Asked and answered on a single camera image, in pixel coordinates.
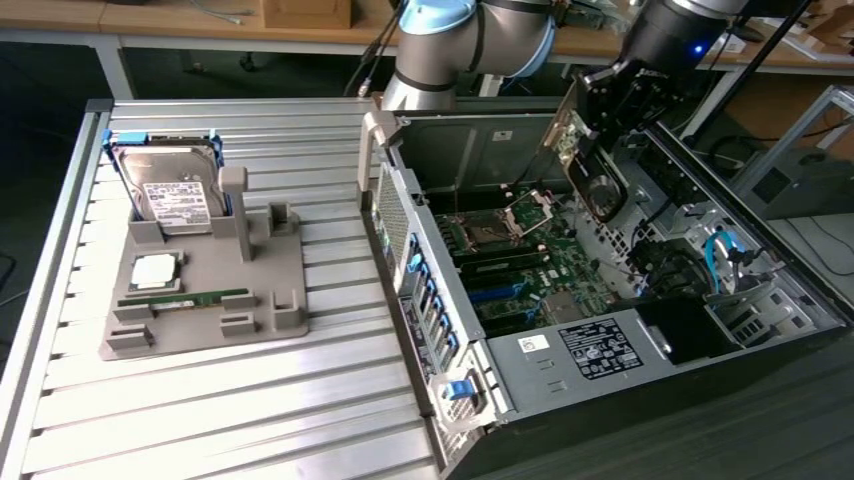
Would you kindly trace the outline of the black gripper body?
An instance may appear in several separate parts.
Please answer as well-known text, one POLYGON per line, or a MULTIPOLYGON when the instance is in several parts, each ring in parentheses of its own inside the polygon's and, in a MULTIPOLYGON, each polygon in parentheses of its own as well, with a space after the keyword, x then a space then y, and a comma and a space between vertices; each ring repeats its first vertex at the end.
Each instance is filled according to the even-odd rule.
POLYGON ((609 66, 613 81, 628 83, 649 77, 680 83, 705 56, 731 16, 731 1, 647 1, 609 66))

